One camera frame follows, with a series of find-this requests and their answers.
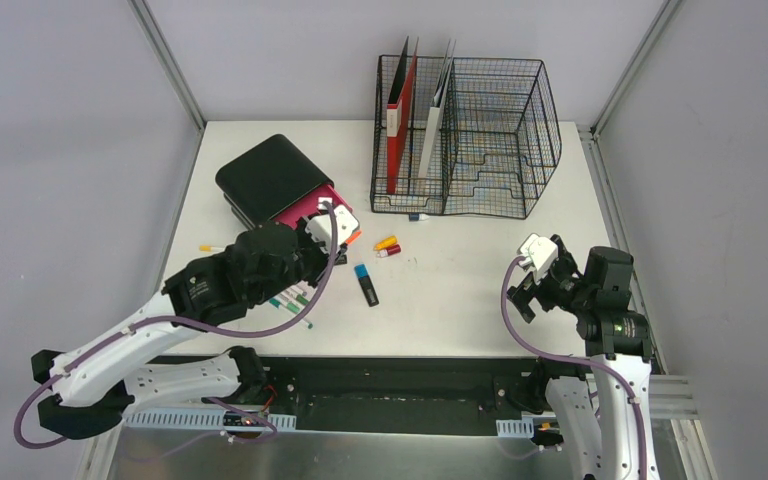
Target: file organizer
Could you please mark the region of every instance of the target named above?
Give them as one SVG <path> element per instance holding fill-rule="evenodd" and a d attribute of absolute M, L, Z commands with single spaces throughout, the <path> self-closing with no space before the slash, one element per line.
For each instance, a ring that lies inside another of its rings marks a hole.
<path fill-rule="evenodd" d="M 526 218 L 561 157 L 543 62 L 455 57 L 435 151 L 428 175 L 420 179 L 428 110 L 443 58 L 419 57 L 395 193 L 387 193 L 393 180 L 387 175 L 387 97 L 398 61 L 398 55 L 378 58 L 372 211 Z"/>

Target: white wall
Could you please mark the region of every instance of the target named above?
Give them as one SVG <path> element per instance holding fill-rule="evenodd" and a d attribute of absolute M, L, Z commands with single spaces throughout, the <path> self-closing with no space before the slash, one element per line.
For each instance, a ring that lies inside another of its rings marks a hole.
<path fill-rule="evenodd" d="M 661 0 L 150 1 L 210 120 L 371 119 L 378 55 L 541 58 L 561 120 L 590 125 Z"/>
<path fill-rule="evenodd" d="M 768 478 L 768 1 L 684 2 L 601 145 L 720 478 Z"/>
<path fill-rule="evenodd" d="M 13 441 L 30 357 L 145 301 L 195 140 L 127 2 L 0 1 L 0 479 L 72 478 L 82 443 Z"/>

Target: white tabletop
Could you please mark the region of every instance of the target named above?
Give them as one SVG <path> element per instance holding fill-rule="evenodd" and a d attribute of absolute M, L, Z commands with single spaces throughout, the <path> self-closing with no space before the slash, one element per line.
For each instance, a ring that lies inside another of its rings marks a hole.
<path fill-rule="evenodd" d="M 270 135 L 282 133 L 325 172 L 352 206 L 363 235 L 349 248 L 349 264 L 335 268 L 309 320 L 278 335 L 239 340 L 212 334 L 170 353 L 214 354 L 244 344 L 262 355 L 317 356 L 526 356 L 511 339 L 499 312 L 502 276 L 531 232 L 560 234 L 582 264 L 594 245 L 609 245 L 590 172 L 573 123 L 561 123 L 563 154 L 543 196 L 526 220 L 374 214 L 369 205 L 371 121 L 210 122 L 202 141 L 165 277 L 205 255 L 199 245 L 225 246 L 243 231 L 214 182 L 216 171 Z M 377 258 L 372 246 L 396 235 L 402 253 Z M 380 304 L 370 308 L 353 272 L 365 263 Z M 510 307 L 512 318 L 519 318 Z M 584 354 L 575 318 L 543 313 L 519 331 L 536 346 L 559 354 Z M 226 323 L 261 330 L 290 318 L 270 305 Z"/>

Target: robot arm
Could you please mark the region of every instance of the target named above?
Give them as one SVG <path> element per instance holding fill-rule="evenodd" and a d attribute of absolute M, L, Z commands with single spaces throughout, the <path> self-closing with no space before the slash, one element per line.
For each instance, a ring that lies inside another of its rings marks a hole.
<path fill-rule="evenodd" d="M 337 254 L 345 253 L 345 242 L 359 227 L 346 207 L 333 214 L 336 225 L 329 226 L 336 227 L 335 239 L 333 229 L 325 228 L 334 221 L 328 215 L 300 221 L 295 230 L 269 223 L 244 232 L 225 251 L 191 261 L 137 312 L 95 340 L 66 353 L 34 355 L 37 382 L 61 377 L 51 385 L 53 395 L 38 404 L 41 426 L 67 438 L 87 438 L 118 424 L 123 413 L 152 405 L 260 393 L 265 374 L 252 349 L 237 347 L 199 364 L 143 366 L 209 327 L 244 317 L 291 285 L 316 286 L 334 261 L 325 245 L 334 241 L 340 245 Z M 157 321 L 132 327 L 149 318 Z M 184 325 L 182 318 L 192 321 Z M 111 336 L 118 338 L 110 341 Z"/>
<path fill-rule="evenodd" d="M 575 315 L 576 329 L 590 358 L 576 362 L 579 365 L 560 361 L 563 358 L 540 358 L 538 367 L 511 393 L 510 400 L 532 413 L 542 413 L 544 407 L 555 411 L 574 455 L 574 478 L 659 478 L 647 393 L 652 342 L 646 318 L 628 310 L 631 255 L 594 247 L 582 274 L 559 236 L 535 234 L 523 243 L 519 254 L 524 257 L 520 266 L 526 277 L 508 289 L 508 299 L 526 322 L 535 317 L 529 306 L 533 299 L 545 311 L 559 307 Z M 587 397 L 580 363 L 591 366 L 596 380 L 601 428 Z M 638 429 L 644 432 L 642 447 Z"/>

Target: yellow marker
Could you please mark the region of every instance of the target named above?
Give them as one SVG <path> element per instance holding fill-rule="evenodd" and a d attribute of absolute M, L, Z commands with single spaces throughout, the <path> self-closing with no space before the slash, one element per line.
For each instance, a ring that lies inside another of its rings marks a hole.
<path fill-rule="evenodd" d="M 375 248 L 373 248 L 373 250 L 375 250 L 376 252 L 378 250 L 384 250 L 385 248 L 393 246 L 397 243 L 399 243 L 399 240 L 396 238 L 395 235 L 391 235 L 385 238 L 384 240 L 381 240 L 380 242 L 378 242 L 378 245 L 375 245 Z"/>

